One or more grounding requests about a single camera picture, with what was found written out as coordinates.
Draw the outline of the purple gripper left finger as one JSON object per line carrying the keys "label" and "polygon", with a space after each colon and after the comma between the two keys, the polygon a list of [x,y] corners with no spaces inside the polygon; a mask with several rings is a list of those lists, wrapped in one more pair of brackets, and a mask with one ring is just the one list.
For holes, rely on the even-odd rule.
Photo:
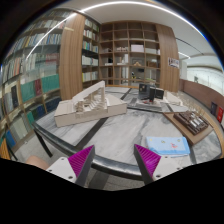
{"label": "purple gripper left finger", "polygon": [[77,185],[85,185],[94,156],[95,146],[91,145],[68,158],[68,161],[76,175],[75,183]]}

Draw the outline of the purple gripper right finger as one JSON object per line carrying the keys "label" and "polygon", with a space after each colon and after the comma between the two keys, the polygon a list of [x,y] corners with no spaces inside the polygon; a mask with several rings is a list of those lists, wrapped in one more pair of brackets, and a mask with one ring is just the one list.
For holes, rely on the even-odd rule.
{"label": "purple gripper right finger", "polygon": [[144,183],[152,183],[153,173],[161,160],[161,156],[137,144],[134,145],[134,156],[138,163]]}

